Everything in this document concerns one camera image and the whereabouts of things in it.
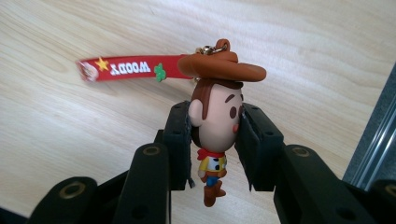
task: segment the red bandana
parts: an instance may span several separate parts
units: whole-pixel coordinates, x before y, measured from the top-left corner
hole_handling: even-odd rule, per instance
[[[206,150],[204,148],[201,148],[201,149],[198,150],[198,158],[197,158],[197,160],[201,161],[201,160],[203,160],[206,157],[221,158],[221,157],[224,157],[224,155],[225,155],[224,152],[211,152],[211,151],[208,151],[208,150]]]

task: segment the screw hole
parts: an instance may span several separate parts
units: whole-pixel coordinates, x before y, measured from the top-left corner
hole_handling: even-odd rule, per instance
[[[59,191],[59,196],[63,199],[72,199],[80,195],[85,190],[85,184],[75,181],[66,185]]]
[[[302,147],[294,147],[292,149],[292,151],[294,152],[294,154],[296,154],[297,156],[300,157],[309,157],[309,151],[306,150],[305,148]]]
[[[386,185],[385,191],[391,196],[396,197],[396,185],[392,185],[392,184]]]
[[[148,156],[154,156],[160,153],[160,149],[158,147],[146,147],[143,149],[143,154],[148,155]]]

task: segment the keychain strap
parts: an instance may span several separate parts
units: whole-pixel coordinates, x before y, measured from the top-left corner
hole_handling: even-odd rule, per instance
[[[100,57],[77,61],[77,66],[81,78],[86,81],[135,77],[155,77],[159,82],[167,77],[191,79],[177,69],[177,61],[185,56],[187,55]]]

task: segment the brown cowboy hat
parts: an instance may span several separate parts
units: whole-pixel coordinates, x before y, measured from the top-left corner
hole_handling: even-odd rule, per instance
[[[227,39],[220,39],[216,44],[216,49],[219,52],[208,55],[195,53],[181,58],[177,62],[178,70],[189,77],[232,81],[261,81],[265,79],[264,68],[248,63],[238,63],[238,56],[230,51],[230,42]]]

